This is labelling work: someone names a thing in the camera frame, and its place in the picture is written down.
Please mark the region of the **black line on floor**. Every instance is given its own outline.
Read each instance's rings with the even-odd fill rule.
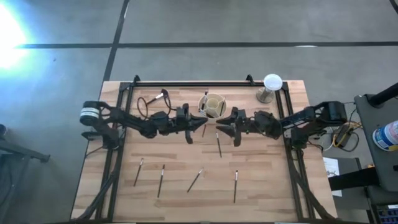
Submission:
[[[112,44],[21,44],[16,49],[105,49]]]
[[[382,47],[398,46],[398,41],[382,42],[198,42],[198,43],[125,43],[120,49],[234,48],[234,47]]]
[[[390,3],[392,5],[392,7],[394,8],[394,10],[396,11],[396,13],[398,14],[398,5],[396,0],[390,0]]]
[[[119,16],[118,26],[117,26],[116,32],[114,34],[114,39],[113,39],[113,43],[112,43],[111,52],[109,53],[108,62],[106,64],[106,68],[105,68],[103,82],[104,81],[109,81],[109,79],[111,78],[113,63],[114,63],[114,59],[116,57],[116,51],[118,50],[118,44],[119,44],[119,41],[120,41],[120,36],[122,35],[124,19],[126,18],[126,13],[127,13],[127,8],[129,6],[129,1],[130,0],[124,0],[124,2],[123,2],[122,10],[121,10],[120,16]]]

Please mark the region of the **white paper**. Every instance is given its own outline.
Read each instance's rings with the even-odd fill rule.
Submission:
[[[325,163],[325,168],[326,168],[326,173],[328,174],[328,177],[334,177],[336,175],[339,175],[340,173],[338,172],[338,160],[337,159],[330,159],[330,158],[323,158],[323,162]],[[334,190],[331,192],[332,195],[342,197],[343,194],[341,193],[341,190]]]

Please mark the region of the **concrete floor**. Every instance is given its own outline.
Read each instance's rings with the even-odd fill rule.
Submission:
[[[0,7],[20,26],[25,44],[87,44],[113,42],[122,4],[6,0]],[[395,40],[398,14],[388,0],[131,0],[120,42]],[[66,221],[87,145],[78,117],[84,101],[98,99],[110,49],[13,52],[23,56],[0,68],[0,123],[10,128],[11,141],[51,154],[51,160],[30,163],[7,223]],[[119,49],[110,80],[132,80],[135,74],[142,80],[242,80],[276,73],[305,80],[311,104],[347,102],[397,82],[397,58],[398,47]],[[331,149],[325,156],[372,163],[358,134],[356,151]],[[339,212],[343,219],[361,221],[357,214]]]

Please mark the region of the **wooden table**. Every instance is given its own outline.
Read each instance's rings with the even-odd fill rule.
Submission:
[[[100,100],[116,105],[120,82],[104,82]],[[304,82],[288,81],[294,111],[308,105]],[[138,116],[137,98],[149,100],[160,92],[160,87],[135,87],[131,113]],[[190,112],[199,116],[198,100],[207,87],[167,87],[172,107],[189,103]],[[258,87],[209,87],[209,93],[226,97],[226,116],[233,106],[245,109],[253,116],[258,110],[270,111],[279,117],[276,100],[262,104],[256,100]],[[166,110],[164,101],[150,105],[149,114]],[[184,133],[146,139],[128,129],[116,199],[115,222],[287,222],[297,221],[289,171],[282,138],[274,140],[260,134],[242,135],[242,143],[234,147],[232,139],[220,136],[223,157],[216,142],[215,124],[207,124],[192,133],[193,144],[187,144]],[[88,152],[101,145],[90,142]],[[312,192],[326,210],[336,217],[322,154],[309,146],[304,150],[304,161]],[[76,195],[72,218],[79,216],[98,193],[103,174],[105,150],[91,154],[84,163]],[[133,187],[141,158],[144,165]],[[165,164],[160,198],[157,198],[160,172]],[[187,189],[204,170],[189,193]],[[233,203],[234,173],[239,171],[236,203]],[[304,214],[305,199],[300,193]],[[108,211],[109,195],[104,213]]]

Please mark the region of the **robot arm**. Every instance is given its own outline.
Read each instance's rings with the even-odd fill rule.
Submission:
[[[102,114],[104,109],[109,110],[109,114]],[[192,116],[189,113],[189,105],[186,103],[182,108],[177,107],[176,112],[177,115],[174,118],[169,118],[164,111],[160,111],[151,115],[148,120],[143,120],[105,102],[86,101],[81,110],[80,123],[93,127],[103,137],[103,144],[107,149],[115,149],[119,146],[119,131],[109,127],[109,123],[118,123],[135,129],[146,138],[156,137],[157,132],[168,135],[185,131],[185,139],[192,144],[190,132],[205,124],[207,118]]]
[[[291,129],[293,147],[305,148],[309,136],[322,133],[326,127],[341,126],[345,122],[347,115],[344,104],[339,101],[326,101],[306,107],[281,120],[265,111],[255,112],[254,117],[247,118],[244,110],[234,107],[229,117],[217,121],[225,126],[216,128],[234,138],[234,146],[240,145],[241,132],[259,133],[278,139],[286,130]]]

